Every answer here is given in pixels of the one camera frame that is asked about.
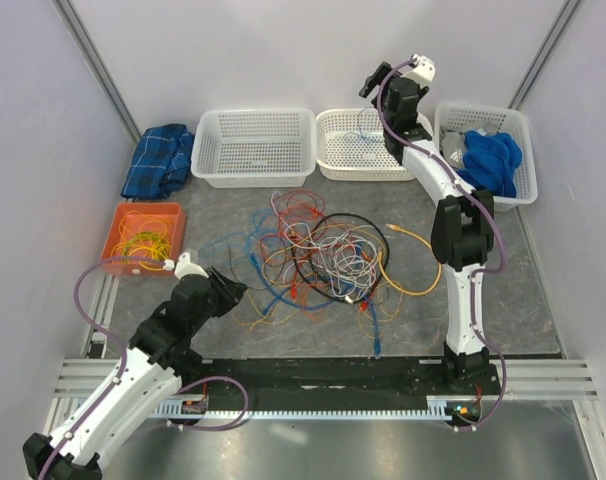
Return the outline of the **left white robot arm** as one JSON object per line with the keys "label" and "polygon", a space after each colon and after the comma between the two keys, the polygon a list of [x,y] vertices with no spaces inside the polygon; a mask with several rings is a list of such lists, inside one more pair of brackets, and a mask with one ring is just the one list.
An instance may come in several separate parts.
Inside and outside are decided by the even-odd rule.
{"label": "left white robot arm", "polygon": [[207,383],[192,338],[238,305],[247,287],[214,268],[190,268],[170,298],[143,321],[110,374],[49,434],[22,452],[32,479],[99,479],[122,445],[166,399]]}

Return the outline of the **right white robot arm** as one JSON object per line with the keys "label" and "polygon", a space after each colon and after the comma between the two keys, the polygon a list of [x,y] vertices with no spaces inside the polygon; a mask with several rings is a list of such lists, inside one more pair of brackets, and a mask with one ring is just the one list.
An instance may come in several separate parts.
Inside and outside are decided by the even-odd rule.
{"label": "right white robot arm", "polygon": [[448,329],[441,361],[447,392],[499,394],[503,376],[490,360],[483,333],[482,282],[493,248],[501,248],[490,191],[466,182],[439,153],[418,120],[418,105],[435,76],[434,63],[413,56],[397,67],[381,63],[359,94],[371,97],[385,148],[419,181],[436,212],[430,244],[447,286]]}

